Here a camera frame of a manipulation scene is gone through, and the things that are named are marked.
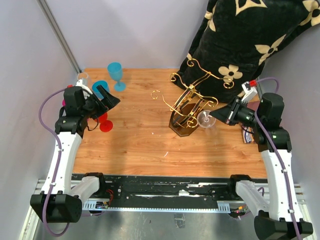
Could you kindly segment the clear wine glass front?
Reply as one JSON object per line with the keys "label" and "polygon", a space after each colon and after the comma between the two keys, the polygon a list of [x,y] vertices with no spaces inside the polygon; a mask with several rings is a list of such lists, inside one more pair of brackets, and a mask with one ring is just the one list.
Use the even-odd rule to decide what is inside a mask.
{"label": "clear wine glass front", "polygon": [[202,110],[197,115],[197,123],[200,127],[208,129],[214,126],[214,124],[216,123],[216,119],[211,116],[210,113],[210,110]]}

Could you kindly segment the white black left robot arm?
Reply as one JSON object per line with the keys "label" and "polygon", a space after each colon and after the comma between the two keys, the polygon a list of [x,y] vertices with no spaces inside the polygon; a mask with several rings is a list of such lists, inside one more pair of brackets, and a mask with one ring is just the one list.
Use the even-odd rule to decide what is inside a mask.
{"label": "white black left robot arm", "polygon": [[97,87],[99,99],[86,86],[78,84],[61,90],[65,105],[59,111],[54,129],[45,129],[55,138],[51,165],[40,193],[33,194],[30,206],[43,223],[76,223],[83,204],[91,197],[107,193],[103,173],[86,173],[80,183],[71,186],[78,148],[88,127],[88,119],[98,119],[120,103],[102,85]]}

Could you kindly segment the gold wire wine glass rack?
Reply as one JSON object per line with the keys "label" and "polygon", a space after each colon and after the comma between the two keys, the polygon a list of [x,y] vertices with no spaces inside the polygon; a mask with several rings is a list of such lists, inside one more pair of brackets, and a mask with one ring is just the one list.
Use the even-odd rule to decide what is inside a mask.
{"label": "gold wire wine glass rack", "polygon": [[239,67],[235,65],[228,65],[220,67],[219,73],[221,77],[214,75],[212,72],[201,67],[200,62],[191,57],[186,62],[190,68],[198,67],[204,75],[190,84],[183,82],[182,77],[178,73],[172,73],[170,75],[170,81],[180,81],[184,87],[184,92],[170,105],[166,102],[163,93],[159,90],[154,90],[150,95],[151,98],[157,100],[162,98],[162,101],[169,107],[171,112],[168,127],[175,132],[179,137],[190,136],[199,126],[197,117],[206,108],[215,108],[222,102],[223,104],[229,101],[228,98],[222,99],[215,96],[204,95],[199,90],[200,85],[209,79],[215,78],[218,81],[223,82],[225,89],[232,89],[235,86],[235,79],[242,77],[242,73],[239,72]]}

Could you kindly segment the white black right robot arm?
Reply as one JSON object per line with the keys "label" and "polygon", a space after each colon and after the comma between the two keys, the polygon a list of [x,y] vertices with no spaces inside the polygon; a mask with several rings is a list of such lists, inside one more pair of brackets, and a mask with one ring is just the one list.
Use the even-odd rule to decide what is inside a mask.
{"label": "white black right robot arm", "polygon": [[296,198],[291,138],[281,126],[284,107],[280,95],[267,92],[257,110],[236,97],[210,112],[227,125],[242,124],[253,129],[267,173],[269,200],[264,199],[247,175],[233,175],[234,183],[227,186],[226,193],[232,200],[241,198],[245,202],[254,216],[254,230],[260,240],[302,240],[313,234],[313,225],[304,220]]}

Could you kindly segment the clear wine glass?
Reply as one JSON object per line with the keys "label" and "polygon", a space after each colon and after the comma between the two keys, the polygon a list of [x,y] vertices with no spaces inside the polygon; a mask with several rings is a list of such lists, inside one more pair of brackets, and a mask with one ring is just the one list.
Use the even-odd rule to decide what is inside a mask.
{"label": "clear wine glass", "polygon": [[89,87],[91,84],[91,78],[88,73],[81,72],[81,73],[77,74],[77,82],[76,83]]}
{"label": "clear wine glass", "polygon": [[197,115],[197,123],[200,127],[208,129],[214,126],[214,124],[216,123],[216,119],[211,116],[210,113],[210,110],[202,110]]}

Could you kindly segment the maroon t-shirt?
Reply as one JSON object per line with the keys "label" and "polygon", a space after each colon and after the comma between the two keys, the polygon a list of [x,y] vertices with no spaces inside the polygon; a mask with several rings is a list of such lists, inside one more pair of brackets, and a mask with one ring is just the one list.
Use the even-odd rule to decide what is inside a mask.
{"label": "maroon t-shirt", "polygon": [[[260,102],[259,101],[252,101],[247,104],[247,107],[251,110],[256,111],[258,109]],[[242,140],[245,144],[255,144],[254,140],[254,131],[252,127],[245,126],[243,124],[241,126],[241,134]]]}

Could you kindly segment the red plastic wine glass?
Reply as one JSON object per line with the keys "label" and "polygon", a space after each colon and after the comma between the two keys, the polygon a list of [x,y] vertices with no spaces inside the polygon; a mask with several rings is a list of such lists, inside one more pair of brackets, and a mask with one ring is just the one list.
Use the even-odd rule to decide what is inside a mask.
{"label": "red plastic wine glass", "polygon": [[99,129],[104,133],[107,133],[113,129],[114,125],[111,120],[108,120],[107,112],[98,117],[97,119],[94,119],[94,121],[99,122]]}

